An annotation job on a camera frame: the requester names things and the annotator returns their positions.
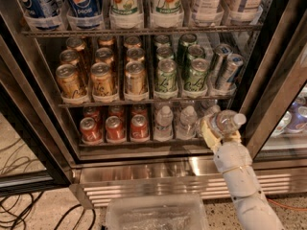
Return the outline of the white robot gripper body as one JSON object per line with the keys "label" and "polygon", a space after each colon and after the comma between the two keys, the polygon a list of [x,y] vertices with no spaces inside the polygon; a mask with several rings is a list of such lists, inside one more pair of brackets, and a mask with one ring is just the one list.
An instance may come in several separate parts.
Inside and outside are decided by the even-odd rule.
{"label": "white robot gripper body", "polygon": [[214,155],[214,163],[232,197],[248,197],[261,190],[252,159],[241,143],[223,143]]}

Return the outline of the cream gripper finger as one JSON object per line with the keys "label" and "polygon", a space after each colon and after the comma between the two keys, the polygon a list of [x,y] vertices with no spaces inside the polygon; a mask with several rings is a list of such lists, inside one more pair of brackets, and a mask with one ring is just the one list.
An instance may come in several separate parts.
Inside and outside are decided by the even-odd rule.
{"label": "cream gripper finger", "polygon": [[201,134],[206,145],[216,153],[218,148],[222,145],[221,138],[217,137],[210,128],[209,118],[203,117],[201,119]]}
{"label": "cream gripper finger", "polygon": [[241,134],[238,130],[236,130],[234,133],[226,135],[225,138],[223,139],[223,142],[236,142],[236,143],[241,143]]}

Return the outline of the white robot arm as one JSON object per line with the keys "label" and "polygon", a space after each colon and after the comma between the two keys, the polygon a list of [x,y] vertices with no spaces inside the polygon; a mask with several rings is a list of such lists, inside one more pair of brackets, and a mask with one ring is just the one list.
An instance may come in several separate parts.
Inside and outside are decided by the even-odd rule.
{"label": "white robot arm", "polygon": [[239,128],[246,116],[230,110],[201,119],[200,131],[213,151],[213,161],[223,176],[237,218],[244,230],[285,230],[268,203],[252,167],[252,158],[242,144]]}

